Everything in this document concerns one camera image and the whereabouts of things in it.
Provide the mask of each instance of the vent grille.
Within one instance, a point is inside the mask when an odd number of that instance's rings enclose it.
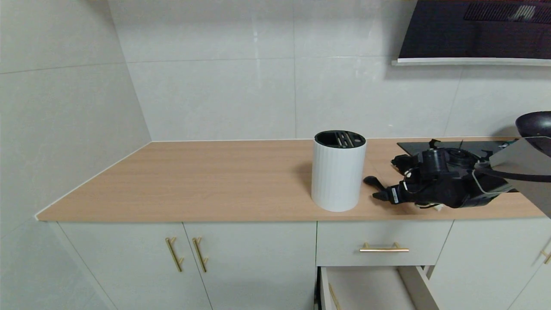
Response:
[[[521,22],[551,25],[551,5],[541,2],[486,2],[469,4],[465,20],[484,22]]]

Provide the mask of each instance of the gold handle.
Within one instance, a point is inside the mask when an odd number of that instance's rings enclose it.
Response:
[[[341,306],[339,305],[339,300],[337,299],[337,296],[333,291],[333,287],[331,286],[331,283],[329,283],[329,293],[331,293],[331,298],[333,299],[333,302],[335,303],[335,307],[337,308],[337,310],[341,310]]]
[[[547,254],[545,251],[541,251],[541,253],[543,254],[543,256],[545,256],[545,261],[543,261],[544,264],[549,264],[549,262],[551,261],[551,252],[549,254]]]
[[[201,262],[201,267],[203,268],[203,272],[207,272],[206,263],[208,261],[208,257],[205,257],[203,259],[203,255],[201,254],[201,250],[199,249],[200,243],[201,243],[201,237],[193,238],[193,245],[195,245],[195,251],[197,252],[197,256],[199,256],[199,261]]]
[[[394,242],[393,248],[370,248],[369,243],[364,243],[364,247],[360,249],[360,252],[369,252],[369,253],[385,253],[385,252],[394,252],[394,253],[403,253],[409,252],[408,248],[401,248],[398,242]]]
[[[166,245],[169,247],[170,255],[172,255],[172,259],[174,259],[174,264],[176,264],[176,269],[178,269],[178,272],[182,272],[182,267],[180,265],[183,262],[183,257],[180,259],[176,258],[176,254],[174,254],[174,249],[172,248],[172,244],[176,241],[176,237],[172,239],[165,238],[165,241]]]

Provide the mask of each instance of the kitchen counter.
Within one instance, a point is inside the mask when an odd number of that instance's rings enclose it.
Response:
[[[368,140],[363,176],[374,175],[385,186],[397,184],[402,176],[390,160],[405,152],[396,142],[429,140]],[[437,211],[375,200],[375,189],[367,185],[361,186],[355,208],[329,212],[310,197],[312,154],[312,140],[152,142],[40,212],[37,219],[216,222],[545,216],[520,193],[502,194],[487,206]]]

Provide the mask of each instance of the range hood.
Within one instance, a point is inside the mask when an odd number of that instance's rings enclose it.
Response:
[[[551,0],[419,0],[392,64],[551,66]]]

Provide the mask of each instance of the wall tile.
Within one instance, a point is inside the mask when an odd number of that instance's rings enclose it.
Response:
[[[295,137],[293,60],[129,63],[154,141]]]
[[[1,251],[2,309],[76,310],[95,294],[47,223],[26,221]]]
[[[296,57],[398,56],[415,4],[295,0]]]
[[[124,62],[107,1],[2,0],[0,73]]]
[[[110,2],[126,61],[293,56],[292,0]]]
[[[297,59],[297,137],[335,129],[441,136],[460,74],[459,67],[392,67],[385,57]]]
[[[84,306],[83,310],[109,310],[109,308],[98,295],[94,295],[86,306]]]
[[[146,144],[126,64],[0,74],[2,236]]]
[[[549,68],[466,67],[445,135],[516,136],[516,118],[541,110],[551,110]]]

